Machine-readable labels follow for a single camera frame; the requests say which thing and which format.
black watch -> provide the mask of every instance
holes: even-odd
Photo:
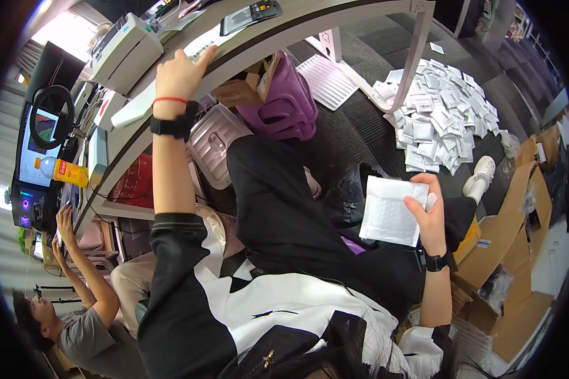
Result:
[[[175,117],[174,120],[157,119],[152,116],[150,120],[150,131],[158,135],[172,135],[175,140],[183,138],[183,140],[187,142],[190,139],[190,132],[194,126],[197,112],[198,103],[196,101],[189,101],[185,114]]]
[[[445,253],[443,256],[430,256],[426,254],[426,269],[430,272],[439,272],[442,270],[447,265],[447,254],[449,254],[448,249],[447,253]]]

khaki pants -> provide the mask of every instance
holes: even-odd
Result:
[[[135,317],[135,307],[140,300],[148,297],[155,268],[156,256],[153,252],[149,252],[120,264],[110,275],[112,288],[120,300],[120,312],[116,318],[119,319],[122,313],[122,319],[134,338],[137,338],[139,328],[137,317]]]

hand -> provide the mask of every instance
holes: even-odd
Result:
[[[61,253],[61,249],[59,248],[59,239],[57,238],[57,234],[53,237],[53,256],[57,263],[59,263],[59,267],[65,267],[65,257],[63,253]]]
[[[65,246],[71,246],[76,243],[74,229],[71,226],[71,206],[61,207],[57,212],[57,230],[61,234],[61,238]]]
[[[189,100],[213,60],[215,50],[217,45],[207,48],[195,64],[183,50],[177,50],[174,59],[159,64],[156,74],[156,98],[175,97]],[[161,100],[154,104],[153,112],[157,119],[174,119],[175,116],[186,112],[186,106],[179,101]]]
[[[430,192],[436,195],[436,202],[428,213],[421,204],[410,196],[405,196],[403,202],[415,216],[419,224],[419,238],[430,256],[443,256],[447,252],[445,242],[445,209],[442,202],[440,184],[436,175],[421,173],[411,178],[413,183],[424,183],[430,186]]]

black pants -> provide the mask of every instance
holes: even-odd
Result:
[[[228,170],[236,192],[237,235],[250,261],[269,274],[297,272],[344,284],[402,321],[422,300],[425,272],[414,249],[381,244],[355,255],[312,199],[295,151],[260,136],[235,140]],[[474,214],[470,198],[445,200],[447,247],[456,251]]]

red string bracelet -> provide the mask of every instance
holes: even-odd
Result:
[[[154,101],[152,101],[152,108],[154,108],[154,103],[160,100],[174,100],[182,102],[183,104],[187,105],[187,100],[184,100],[182,98],[163,97],[163,98],[155,98]]]

